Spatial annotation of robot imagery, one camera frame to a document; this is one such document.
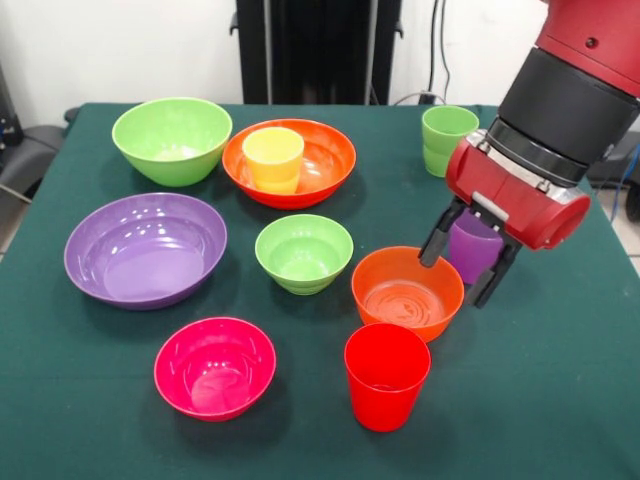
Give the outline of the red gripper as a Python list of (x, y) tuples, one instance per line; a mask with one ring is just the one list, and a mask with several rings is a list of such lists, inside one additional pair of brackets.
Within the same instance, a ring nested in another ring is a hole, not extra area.
[(482, 207), (496, 217), (503, 230), (517, 241), (504, 238), (494, 265), (469, 289), (469, 304), (476, 308), (488, 302), (514, 263), (521, 244), (531, 250), (555, 248), (573, 234), (591, 206), (591, 198), (579, 188), (558, 186), (525, 169), (490, 146), (486, 137), (484, 130), (477, 130), (454, 149), (446, 183), (457, 197), (440, 215), (418, 254), (422, 266), (436, 264), (465, 203)]

